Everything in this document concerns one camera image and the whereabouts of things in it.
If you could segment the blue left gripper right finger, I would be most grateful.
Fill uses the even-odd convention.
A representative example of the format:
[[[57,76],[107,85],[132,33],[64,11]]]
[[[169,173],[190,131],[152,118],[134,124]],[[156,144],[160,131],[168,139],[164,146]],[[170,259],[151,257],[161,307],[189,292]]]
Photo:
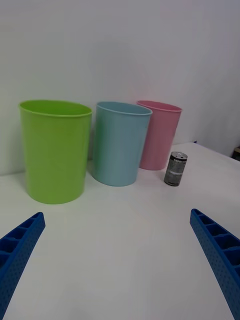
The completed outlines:
[[[198,209],[189,221],[235,320],[240,319],[240,240]]]

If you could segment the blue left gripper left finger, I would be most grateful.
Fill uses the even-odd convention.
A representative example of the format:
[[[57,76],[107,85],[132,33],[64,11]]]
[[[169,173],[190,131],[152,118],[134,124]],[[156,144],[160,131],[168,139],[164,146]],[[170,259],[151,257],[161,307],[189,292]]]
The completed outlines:
[[[37,212],[0,239],[0,319],[45,226],[44,214]]]

